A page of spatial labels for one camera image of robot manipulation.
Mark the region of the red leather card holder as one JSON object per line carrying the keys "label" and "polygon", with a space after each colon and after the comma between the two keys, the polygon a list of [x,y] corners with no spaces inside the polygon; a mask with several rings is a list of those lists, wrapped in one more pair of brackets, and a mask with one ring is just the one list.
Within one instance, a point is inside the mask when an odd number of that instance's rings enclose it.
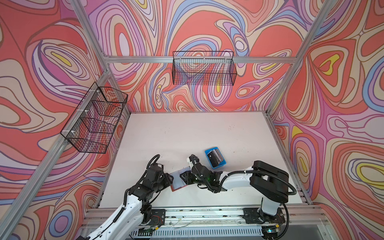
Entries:
{"label": "red leather card holder", "polygon": [[185,171],[191,171],[191,168],[190,167],[186,167],[186,168],[183,168],[181,170],[178,170],[178,171],[175,171],[173,173],[171,173],[171,177],[173,177],[173,182],[172,182],[172,185],[171,185],[171,190],[172,192],[175,192],[181,188],[184,188],[188,185],[186,185],[182,179],[180,178],[180,174],[185,172]]}

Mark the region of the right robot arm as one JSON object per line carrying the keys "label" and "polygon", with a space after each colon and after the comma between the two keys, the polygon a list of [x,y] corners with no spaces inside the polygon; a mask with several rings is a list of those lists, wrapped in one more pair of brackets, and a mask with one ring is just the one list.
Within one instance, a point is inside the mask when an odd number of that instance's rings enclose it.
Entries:
{"label": "right robot arm", "polygon": [[213,194],[234,188],[252,187],[263,195],[261,206],[256,210],[244,209],[243,219],[247,224],[283,224],[286,219],[280,206],[285,207],[289,196],[297,189],[289,183],[289,174],[262,161],[242,171],[213,172],[199,160],[190,160],[190,170],[183,171],[179,178],[183,184],[197,185]]}

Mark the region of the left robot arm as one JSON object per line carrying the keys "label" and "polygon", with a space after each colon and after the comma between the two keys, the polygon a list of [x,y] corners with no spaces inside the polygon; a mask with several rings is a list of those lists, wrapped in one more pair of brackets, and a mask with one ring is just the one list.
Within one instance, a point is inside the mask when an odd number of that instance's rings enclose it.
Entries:
{"label": "left robot arm", "polygon": [[153,195],[170,187],[173,182],[173,177],[165,173],[164,166],[158,163],[159,159],[159,154],[151,158],[136,184],[125,190],[123,203],[100,227],[77,239],[125,240],[136,227],[150,222]]}

